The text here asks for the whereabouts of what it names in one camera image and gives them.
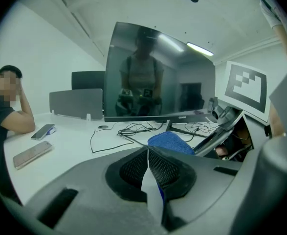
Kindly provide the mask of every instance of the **white desk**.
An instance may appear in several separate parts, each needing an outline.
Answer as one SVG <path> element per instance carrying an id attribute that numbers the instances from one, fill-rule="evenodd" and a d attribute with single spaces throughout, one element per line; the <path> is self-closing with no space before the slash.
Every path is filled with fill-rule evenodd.
<path id="1" fill-rule="evenodd" d="M 121 150 L 140 147 L 138 143 L 129 144 L 120 148 L 92 154 L 90 148 L 90 138 L 98 126 L 107 125 L 111 128 L 114 123 L 104 121 L 87 121 L 71 117 L 56 116 L 51 113 L 35 116 L 36 130 L 24 135 L 13 135 L 8 137 L 4 143 L 4 153 L 6 165 L 10 174 L 13 186 L 21 202 L 25 204 L 40 188 L 72 168 L 73 166 L 93 158 L 105 156 Z M 48 141 L 54 149 L 20 170 L 16 170 L 13 165 L 13 157 L 17 154 L 42 142 L 31 140 L 30 137 L 42 128 L 45 124 L 54 123 L 57 131 L 50 136 L 46 136 L 42 141 Z M 159 123 L 149 122 L 154 128 L 160 126 Z M 117 136 L 118 130 L 125 128 L 130 122 L 119 122 L 112 130 L 97 132 L 92 138 L 93 151 L 115 147 L 127 140 Z M 184 125 L 176 124 L 175 127 L 184 129 Z M 147 144 L 148 139 L 156 134 L 165 131 L 164 125 L 158 131 L 138 133 L 132 138 L 143 144 Z M 177 133 L 183 140 L 190 139 L 190 135 Z M 203 138 L 194 137 L 189 143 L 192 147 L 199 144 Z"/>

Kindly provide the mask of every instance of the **ceiling light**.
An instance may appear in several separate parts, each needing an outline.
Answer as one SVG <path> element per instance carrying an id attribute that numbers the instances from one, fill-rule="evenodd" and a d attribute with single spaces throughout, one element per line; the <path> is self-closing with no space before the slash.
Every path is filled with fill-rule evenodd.
<path id="1" fill-rule="evenodd" d="M 176 44 L 172 39 L 170 39 L 169 37 L 167 37 L 164 34 L 160 34 L 159 38 L 163 41 L 165 41 L 166 43 L 168 43 L 169 45 L 171 45 L 172 47 L 174 47 L 176 50 L 178 50 L 179 52 L 183 52 L 183 48 L 181 48 L 178 44 Z"/>
<path id="2" fill-rule="evenodd" d="M 201 53 L 204 54 L 204 55 L 207 55 L 207 56 L 213 56 L 213 55 L 214 55 L 214 54 L 211 53 L 210 51 L 205 50 L 205 49 L 203 49 L 203 48 L 201 48 L 201 47 L 199 47 L 199 46 L 196 46 L 196 45 L 194 45 L 194 44 L 192 44 L 192 43 L 187 43 L 187 46 L 191 47 L 192 49 L 194 49 L 194 50 L 196 50 L 196 51 L 198 51 L 198 52 L 201 52 Z"/>

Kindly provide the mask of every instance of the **white glove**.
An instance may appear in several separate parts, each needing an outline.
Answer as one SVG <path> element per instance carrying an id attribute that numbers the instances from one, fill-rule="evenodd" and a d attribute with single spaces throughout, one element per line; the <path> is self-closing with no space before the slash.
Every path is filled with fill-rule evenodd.
<path id="1" fill-rule="evenodd" d="M 262 13 L 265 16 L 271 28 L 277 25 L 282 25 L 281 21 L 275 16 L 274 13 L 270 11 L 270 9 L 267 8 L 267 6 L 263 3 L 262 0 L 260 1 L 260 6 Z"/>

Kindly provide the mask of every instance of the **black slot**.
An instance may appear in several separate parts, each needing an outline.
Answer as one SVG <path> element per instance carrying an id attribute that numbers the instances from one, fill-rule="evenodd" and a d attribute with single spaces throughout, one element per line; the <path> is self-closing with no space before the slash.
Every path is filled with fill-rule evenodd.
<path id="1" fill-rule="evenodd" d="M 231 176 L 236 176 L 237 173 L 238 173 L 237 170 L 228 169 L 228 168 L 220 167 L 220 166 L 215 167 L 214 170 L 218 171 L 218 172 L 221 172 L 223 174 L 231 175 Z"/>
<path id="2" fill-rule="evenodd" d="M 62 190 L 39 215 L 39 221 L 53 229 L 77 194 L 74 189 Z"/>

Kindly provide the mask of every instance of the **cable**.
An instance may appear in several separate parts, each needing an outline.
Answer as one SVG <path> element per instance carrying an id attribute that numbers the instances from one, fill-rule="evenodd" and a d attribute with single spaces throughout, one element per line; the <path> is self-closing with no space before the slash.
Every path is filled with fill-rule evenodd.
<path id="1" fill-rule="evenodd" d="M 91 152 L 92 152 L 92 153 L 97 153 L 97 152 L 100 152 L 100 151 L 113 150 L 113 149 L 116 149 L 116 148 L 122 147 L 122 146 L 127 145 L 127 144 L 133 144 L 133 141 L 129 140 L 129 141 L 130 141 L 130 143 L 125 143 L 125 144 L 122 144 L 122 145 L 119 145 L 119 146 L 116 146 L 116 147 L 113 147 L 113 148 L 108 148 L 108 149 L 103 149 L 103 150 L 93 151 L 93 149 L 92 149 L 92 145 L 91 145 L 91 141 L 92 141 L 92 138 L 93 138 L 94 134 L 95 134 L 96 132 L 99 132 L 99 131 L 108 131 L 108 130 L 112 130 L 112 129 L 114 128 L 115 124 L 113 125 L 113 127 L 112 127 L 111 129 L 102 129 L 102 130 L 98 130 L 98 131 L 94 130 L 94 132 L 93 132 L 93 134 L 92 134 L 92 136 L 91 136 L 91 138 L 90 138 L 90 148 L 91 148 Z"/>
<path id="2" fill-rule="evenodd" d="M 233 133 L 232 133 L 232 135 L 235 136 L 236 138 L 242 140 L 242 141 L 246 141 L 246 140 L 248 140 L 250 138 L 250 134 L 249 134 L 249 136 L 246 139 L 240 138 L 240 137 L 238 137 L 237 135 L 235 135 Z"/>
<path id="3" fill-rule="evenodd" d="M 192 123 L 193 125 L 191 126 L 191 128 L 198 128 L 200 131 L 204 132 L 204 133 L 209 133 L 211 134 L 211 132 L 214 132 L 216 129 L 210 128 L 205 124 L 202 123 Z"/>
<path id="4" fill-rule="evenodd" d="M 185 142 L 186 142 L 186 143 L 191 142 L 193 138 L 194 138 L 194 135 L 192 135 L 192 138 L 191 138 L 190 140 L 185 141 Z"/>
<path id="5" fill-rule="evenodd" d="M 205 127 L 205 128 L 207 128 L 207 130 L 210 130 L 210 131 L 215 131 L 217 129 L 215 127 L 207 126 L 205 124 L 209 124 L 209 123 L 208 122 L 207 123 L 194 123 L 193 126 L 197 125 L 198 127 L 200 127 L 200 126 Z"/>
<path id="6" fill-rule="evenodd" d="M 90 148 L 91 148 L 91 152 L 92 152 L 92 153 L 97 153 L 97 152 L 101 152 L 101 151 L 113 150 L 113 149 L 122 147 L 122 146 L 124 146 L 124 145 L 133 144 L 134 142 L 136 142 L 136 143 L 138 143 L 138 144 L 140 144 L 140 145 L 142 145 L 142 146 L 146 146 L 145 144 L 142 144 L 142 143 L 140 143 L 139 141 L 137 141 L 137 140 L 135 140 L 135 139 L 133 139 L 133 138 L 130 138 L 129 136 L 134 136 L 134 135 L 136 135 L 137 133 L 141 133 L 141 132 L 157 131 L 157 130 L 159 130 L 160 128 L 162 128 L 164 122 L 162 122 L 161 126 L 158 127 L 158 128 L 153 128 L 153 126 L 152 126 L 151 124 L 149 124 L 149 122 L 147 122 L 147 124 L 148 124 L 149 126 L 151 126 L 151 128 L 150 128 L 150 127 L 146 127 L 146 126 L 144 126 L 144 125 L 141 124 L 141 123 L 131 123 L 131 124 L 129 124 L 126 128 L 124 128 L 124 129 L 122 129 L 122 130 L 119 130 L 118 133 L 117 133 L 117 136 L 120 136 L 120 137 L 122 137 L 122 138 L 124 138 L 124 139 L 130 141 L 130 143 L 125 143 L 125 144 L 122 144 L 122 145 L 119 145 L 119 146 L 116 146 L 116 147 L 112 147 L 112 148 L 108 148 L 108 149 L 93 151 L 92 145 L 91 145 L 91 141 L 92 141 L 92 138 L 93 138 L 93 136 L 95 135 L 95 133 L 96 133 L 96 132 L 99 132 L 99 131 L 112 130 L 112 129 L 114 128 L 115 124 L 114 124 L 113 127 L 110 128 L 110 129 L 102 129 L 102 130 L 98 130 L 98 131 L 97 131 L 97 130 L 94 130 L 94 132 L 93 132 L 93 134 L 92 134 L 92 136 L 91 136 L 91 138 L 90 138 Z M 131 129 L 131 128 L 134 128 L 134 127 L 137 127 L 137 126 L 141 126 L 141 127 L 140 127 L 139 129 L 136 129 L 136 130 L 132 130 L 132 129 Z"/>
<path id="7" fill-rule="evenodd" d="M 244 151 L 244 150 L 248 150 L 249 148 L 251 148 L 252 145 L 246 145 L 245 147 L 243 147 L 242 149 L 236 151 L 235 153 L 233 153 L 228 159 L 231 160 L 233 159 L 235 156 L 237 156 L 240 152 Z"/>
<path id="8" fill-rule="evenodd" d="M 190 131 L 188 128 L 187 128 L 187 125 L 188 125 L 189 123 L 186 123 L 185 125 L 184 125 L 184 128 L 188 131 L 188 132 L 193 132 L 193 131 Z"/>

